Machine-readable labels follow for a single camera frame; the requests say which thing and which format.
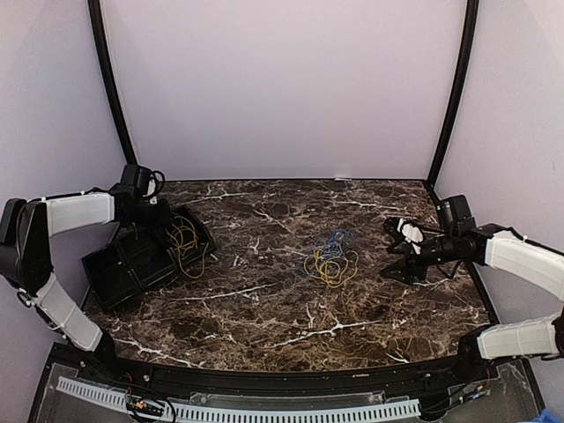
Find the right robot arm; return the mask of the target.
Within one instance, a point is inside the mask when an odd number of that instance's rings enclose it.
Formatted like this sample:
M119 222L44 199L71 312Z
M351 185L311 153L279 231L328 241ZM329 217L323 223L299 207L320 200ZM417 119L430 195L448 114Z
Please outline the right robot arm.
M435 210L436 229L408 218L385 219L383 230L393 240L387 251L399 258L381 270L382 278L411 286L424 280L432 267L472 263L521 279L562 301L562 252L519 234L512 226L477 224L463 195L442 199ZM490 323L469 332L458 342L449 373L458 382L468 382L493 360L562 356L563 314L556 312L517 323Z

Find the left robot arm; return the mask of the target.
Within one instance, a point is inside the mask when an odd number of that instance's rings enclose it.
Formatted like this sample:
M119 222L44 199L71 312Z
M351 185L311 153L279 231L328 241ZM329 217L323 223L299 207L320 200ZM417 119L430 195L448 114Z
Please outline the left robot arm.
M19 301L64 336L79 351L91 355L89 368L105 384L124 377L115 358L115 341L92 318L58 276L56 241L97 226L161 228L171 207L160 198L164 173L135 164L122 170L111 187L93 187L56 196L13 197L1 211L1 276Z

